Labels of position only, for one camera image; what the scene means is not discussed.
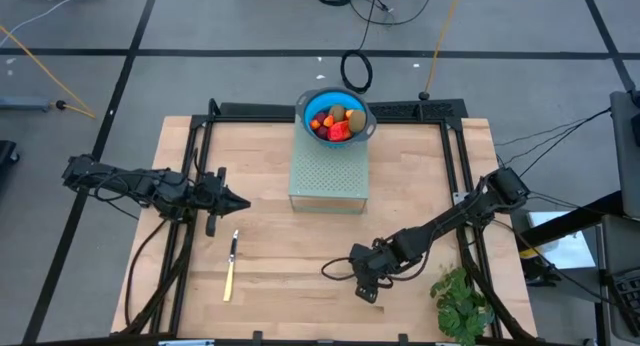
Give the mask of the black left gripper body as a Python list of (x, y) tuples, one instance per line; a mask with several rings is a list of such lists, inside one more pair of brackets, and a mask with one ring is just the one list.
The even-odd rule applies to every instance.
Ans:
[(216, 222), (225, 214), (228, 194), (226, 184), (226, 167), (219, 167), (217, 172), (207, 172), (200, 177), (194, 188), (197, 208), (208, 212), (205, 225), (205, 234), (214, 237), (216, 234)]

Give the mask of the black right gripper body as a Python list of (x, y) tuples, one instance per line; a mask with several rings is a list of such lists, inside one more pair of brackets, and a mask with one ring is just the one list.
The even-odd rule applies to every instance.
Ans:
[(357, 286), (355, 294), (374, 304), (380, 288), (391, 288), (391, 276), (401, 272), (403, 259), (393, 241), (376, 241), (371, 247), (354, 244), (349, 254)]

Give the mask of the knife with cream handle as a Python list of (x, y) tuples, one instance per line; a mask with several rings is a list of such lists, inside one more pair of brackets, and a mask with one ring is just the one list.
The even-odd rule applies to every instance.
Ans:
[(226, 276), (224, 293), (223, 293), (224, 302), (229, 302), (232, 297), (238, 238), (239, 238), (239, 231), (235, 230), (233, 233), (232, 241), (231, 241), (231, 248), (230, 248), (229, 259), (228, 259), (228, 270), (227, 270), (227, 276)]

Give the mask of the blue collapsible bowl grey rim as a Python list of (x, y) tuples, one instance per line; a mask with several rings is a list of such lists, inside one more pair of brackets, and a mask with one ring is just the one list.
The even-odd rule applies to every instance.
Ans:
[[(318, 112), (328, 111), (334, 104), (363, 111), (365, 113), (364, 129), (343, 142), (332, 142), (318, 137), (310, 123)], [(369, 105), (356, 93), (338, 87), (306, 91), (299, 97), (295, 105), (295, 113), (306, 133), (321, 145), (329, 148), (341, 148), (354, 143), (367, 142), (377, 128), (376, 116), (370, 110)]]

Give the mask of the red yellow toy mango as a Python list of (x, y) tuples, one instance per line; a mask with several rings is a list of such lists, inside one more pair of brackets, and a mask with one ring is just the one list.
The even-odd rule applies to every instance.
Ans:
[(352, 137), (348, 121), (334, 123), (328, 128), (327, 138), (331, 142), (344, 142)]

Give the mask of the pale green perforated metal shelf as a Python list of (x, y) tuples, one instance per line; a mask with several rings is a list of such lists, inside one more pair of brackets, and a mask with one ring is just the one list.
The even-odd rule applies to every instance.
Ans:
[(365, 142), (330, 148), (295, 119), (288, 196), (295, 212), (361, 214), (369, 199)]

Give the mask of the green artificial leafy plant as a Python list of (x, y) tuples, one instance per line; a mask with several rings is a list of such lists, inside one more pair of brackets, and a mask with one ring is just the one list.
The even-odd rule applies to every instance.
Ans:
[(436, 302), (439, 330), (460, 346), (476, 346), (476, 338), (484, 335), (495, 313), (466, 277), (464, 268), (452, 268), (432, 285), (430, 296)]

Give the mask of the white sheet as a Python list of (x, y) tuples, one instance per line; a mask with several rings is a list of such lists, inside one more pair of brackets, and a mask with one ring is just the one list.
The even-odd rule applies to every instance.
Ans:
[[(565, 214), (568, 211), (532, 211), (527, 212), (526, 216), (529, 226), (535, 228)], [(540, 245), (537, 250), (561, 270), (596, 267), (582, 231)]]

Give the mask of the grey floor bar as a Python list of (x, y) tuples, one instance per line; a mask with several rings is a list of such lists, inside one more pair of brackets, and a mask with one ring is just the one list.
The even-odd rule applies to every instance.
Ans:
[(0, 110), (48, 112), (50, 102), (40, 97), (0, 96)]

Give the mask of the black floor object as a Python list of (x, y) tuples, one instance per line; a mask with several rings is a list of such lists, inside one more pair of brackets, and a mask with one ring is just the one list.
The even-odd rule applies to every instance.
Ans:
[(20, 155), (16, 151), (17, 144), (9, 140), (0, 140), (0, 167), (17, 163)]

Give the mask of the black support beam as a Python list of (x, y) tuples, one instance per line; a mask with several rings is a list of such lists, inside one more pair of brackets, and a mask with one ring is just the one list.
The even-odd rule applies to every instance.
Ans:
[(556, 217), (520, 234), (519, 251), (537, 247), (598, 224), (606, 215), (626, 217), (620, 191), (603, 196), (586, 206)]

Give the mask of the grey keypad device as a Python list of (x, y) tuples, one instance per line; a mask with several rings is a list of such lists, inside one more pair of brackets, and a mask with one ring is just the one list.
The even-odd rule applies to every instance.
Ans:
[(616, 304), (611, 330), (640, 346), (640, 221), (604, 216), (602, 231), (605, 284)]

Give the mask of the grey cabinet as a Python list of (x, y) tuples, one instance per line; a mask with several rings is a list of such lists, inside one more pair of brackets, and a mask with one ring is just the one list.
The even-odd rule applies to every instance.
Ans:
[(612, 92), (609, 99), (623, 209), (630, 217), (640, 219), (640, 146), (632, 124), (640, 116), (640, 108), (627, 92)]

